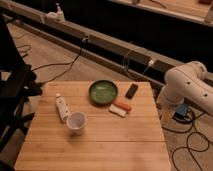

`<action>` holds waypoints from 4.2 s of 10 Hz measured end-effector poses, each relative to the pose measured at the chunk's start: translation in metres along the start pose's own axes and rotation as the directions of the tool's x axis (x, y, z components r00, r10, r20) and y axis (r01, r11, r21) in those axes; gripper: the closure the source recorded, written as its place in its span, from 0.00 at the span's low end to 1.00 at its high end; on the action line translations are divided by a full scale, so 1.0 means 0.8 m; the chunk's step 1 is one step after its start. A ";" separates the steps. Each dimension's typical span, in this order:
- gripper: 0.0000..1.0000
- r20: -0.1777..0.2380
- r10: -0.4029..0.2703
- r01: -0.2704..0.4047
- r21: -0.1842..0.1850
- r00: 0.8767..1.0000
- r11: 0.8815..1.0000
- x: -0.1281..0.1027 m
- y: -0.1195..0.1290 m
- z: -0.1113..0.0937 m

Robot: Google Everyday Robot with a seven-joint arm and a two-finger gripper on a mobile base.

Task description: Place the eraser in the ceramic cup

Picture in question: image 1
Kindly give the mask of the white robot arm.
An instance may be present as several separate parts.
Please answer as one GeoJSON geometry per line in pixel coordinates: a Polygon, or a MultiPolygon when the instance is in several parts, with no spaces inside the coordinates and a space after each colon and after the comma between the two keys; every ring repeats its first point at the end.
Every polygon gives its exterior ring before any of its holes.
{"type": "Polygon", "coordinates": [[[169,69],[164,76],[165,85],[157,103],[173,109],[188,99],[205,112],[213,115],[213,87],[204,82],[207,75],[205,65],[192,61],[169,69]]]}

